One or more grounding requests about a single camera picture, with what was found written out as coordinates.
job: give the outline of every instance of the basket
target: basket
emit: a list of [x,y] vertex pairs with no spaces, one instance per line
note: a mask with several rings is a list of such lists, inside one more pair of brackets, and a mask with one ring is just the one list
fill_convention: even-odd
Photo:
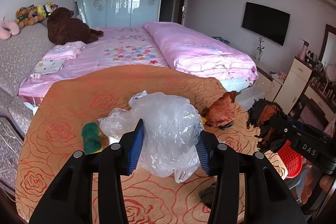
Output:
[[287,141],[284,146],[278,151],[278,155],[285,164],[288,175],[287,179],[296,177],[302,168],[302,156],[290,148],[291,142]]

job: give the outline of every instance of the silver bolt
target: silver bolt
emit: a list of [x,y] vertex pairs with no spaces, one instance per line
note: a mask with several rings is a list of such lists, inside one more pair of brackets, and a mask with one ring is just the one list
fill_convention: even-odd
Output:
[[113,143],[113,144],[111,145],[111,149],[112,149],[112,150],[118,150],[118,149],[120,149],[120,147],[121,147],[121,145],[118,144],[118,143]]
[[263,153],[261,153],[261,152],[257,152],[257,153],[255,153],[254,154],[258,159],[263,159],[264,158],[264,154]]
[[227,145],[225,143],[220,143],[217,147],[219,150],[227,150]]
[[82,151],[76,151],[76,152],[73,154],[73,156],[74,156],[75,158],[80,158],[82,155],[83,155],[83,152],[82,152]]

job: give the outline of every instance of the green sponge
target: green sponge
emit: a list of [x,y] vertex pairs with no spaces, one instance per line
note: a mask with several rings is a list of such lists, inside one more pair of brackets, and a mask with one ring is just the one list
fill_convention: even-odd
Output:
[[98,125],[94,122],[87,123],[82,129],[83,147],[86,155],[101,150]]

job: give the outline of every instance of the gray patterned sofa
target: gray patterned sofa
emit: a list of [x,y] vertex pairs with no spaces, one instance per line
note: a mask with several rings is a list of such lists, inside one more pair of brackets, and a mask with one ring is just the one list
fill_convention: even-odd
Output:
[[0,40],[0,187],[14,194],[16,166],[33,112],[17,96],[21,82],[54,45],[40,23]]

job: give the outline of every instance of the black flat screen tv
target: black flat screen tv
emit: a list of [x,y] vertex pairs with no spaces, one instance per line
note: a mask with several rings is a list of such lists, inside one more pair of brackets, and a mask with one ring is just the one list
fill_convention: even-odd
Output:
[[282,46],[285,42],[289,18],[290,14],[283,11],[246,2],[241,26]]

